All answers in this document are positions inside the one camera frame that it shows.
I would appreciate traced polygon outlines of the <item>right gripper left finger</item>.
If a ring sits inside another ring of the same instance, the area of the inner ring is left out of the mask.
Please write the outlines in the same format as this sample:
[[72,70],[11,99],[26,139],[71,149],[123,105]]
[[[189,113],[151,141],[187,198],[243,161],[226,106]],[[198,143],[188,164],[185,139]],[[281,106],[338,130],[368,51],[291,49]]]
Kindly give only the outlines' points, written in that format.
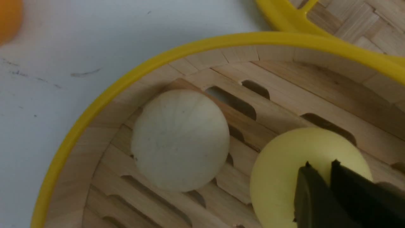
[[309,162],[298,169],[294,199],[298,228],[360,228]]

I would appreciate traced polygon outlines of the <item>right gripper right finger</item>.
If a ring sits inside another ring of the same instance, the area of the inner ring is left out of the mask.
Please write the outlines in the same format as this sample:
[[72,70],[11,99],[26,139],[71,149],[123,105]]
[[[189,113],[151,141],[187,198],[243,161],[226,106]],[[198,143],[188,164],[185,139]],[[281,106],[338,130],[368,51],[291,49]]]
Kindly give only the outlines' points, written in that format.
[[363,228],[403,228],[405,201],[398,192],[332,162],[330,188],[346,213]]

